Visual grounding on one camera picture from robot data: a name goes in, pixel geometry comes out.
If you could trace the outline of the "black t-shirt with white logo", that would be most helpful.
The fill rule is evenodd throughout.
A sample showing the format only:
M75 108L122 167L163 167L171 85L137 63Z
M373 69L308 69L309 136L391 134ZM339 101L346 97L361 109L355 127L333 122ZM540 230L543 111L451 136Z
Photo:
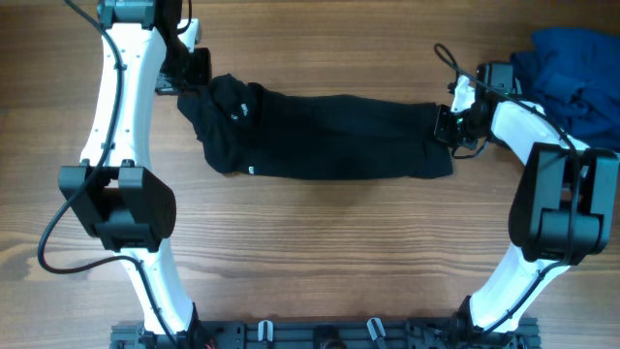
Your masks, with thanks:
M434 103L291 96L224 75L179 96L177 107L206 163L223 175L359 180L453 173L448 148L433 137Z

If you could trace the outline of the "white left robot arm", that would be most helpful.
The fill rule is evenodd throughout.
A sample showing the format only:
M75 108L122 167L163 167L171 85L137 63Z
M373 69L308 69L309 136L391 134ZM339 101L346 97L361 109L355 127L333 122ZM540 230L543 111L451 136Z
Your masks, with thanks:
M90 22L103 42L101 84L78 163L59 173L63 209L123 266L139 298L142 324L116 330L112 347L203 348L208 334L171 252L175 196L149 150L155 97L210 80L200 23L183 1L101 1Z

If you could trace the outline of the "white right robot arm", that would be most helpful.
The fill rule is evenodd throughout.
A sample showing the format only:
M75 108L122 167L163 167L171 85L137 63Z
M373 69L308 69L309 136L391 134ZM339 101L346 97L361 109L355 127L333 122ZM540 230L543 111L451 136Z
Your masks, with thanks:
M601 253L610 237L619 159L569 135L523 99L512 67L471 75L455 63L450 106L439 108L435 137L473 156L502 143L524 165L511 204L511 243L489 279L454 314L451 334L484 342L513 333L525 310L556 277Z

